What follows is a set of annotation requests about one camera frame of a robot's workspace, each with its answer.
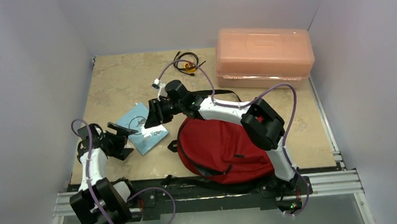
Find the light blue notebook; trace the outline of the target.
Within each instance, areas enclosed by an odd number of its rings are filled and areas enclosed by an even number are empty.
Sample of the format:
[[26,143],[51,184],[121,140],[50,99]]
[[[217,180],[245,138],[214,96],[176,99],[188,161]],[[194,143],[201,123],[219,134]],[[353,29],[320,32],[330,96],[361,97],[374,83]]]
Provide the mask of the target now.
[[147,154],[169,134],[169,131],[163,125],[145,128],[148,113],[148,108],[145,105],[136,103],[129,112],[117,121],[119,126],[137,130],[137,133],[130,135],[128,139],[131,140],[141,155]]

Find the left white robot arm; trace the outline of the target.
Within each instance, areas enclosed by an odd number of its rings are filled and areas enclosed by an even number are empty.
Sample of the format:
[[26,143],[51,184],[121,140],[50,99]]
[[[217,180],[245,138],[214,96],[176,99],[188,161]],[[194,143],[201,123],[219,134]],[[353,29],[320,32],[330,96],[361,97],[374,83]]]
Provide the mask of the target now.
[[126,143],[137,130],[111,122],[107,126],[111,132],[96,123],[76,132],[81,139],[77,159],[83,168],[82,181],[69,202],[81,224],[125,224],[132,220],[130,208],[138,201],[138,193],[128,179],[110,181],[106,176],[109,157],[124,161],[133,152]]

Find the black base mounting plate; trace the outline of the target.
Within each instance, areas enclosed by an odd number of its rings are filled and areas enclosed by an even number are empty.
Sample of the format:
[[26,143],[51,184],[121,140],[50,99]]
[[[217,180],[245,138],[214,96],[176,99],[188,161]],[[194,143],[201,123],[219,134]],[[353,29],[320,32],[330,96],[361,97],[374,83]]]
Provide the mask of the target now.
[[309,177],[281,183],[268,175],[248,183],[221,185],[202,177],[133,181],[134,194],[127,199],[132,224],[158,220],[164,214],[259,208],[297,211],[313,189]]

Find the translucent orange plastic box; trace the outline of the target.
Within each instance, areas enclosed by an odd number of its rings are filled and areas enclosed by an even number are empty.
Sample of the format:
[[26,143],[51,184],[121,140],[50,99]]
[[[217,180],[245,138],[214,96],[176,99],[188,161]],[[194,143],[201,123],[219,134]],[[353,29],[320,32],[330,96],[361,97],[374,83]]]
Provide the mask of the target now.
[[226,28],[218,34],[215,76],[220,87],[269,88],[308,80],[315,56],[307,30]]

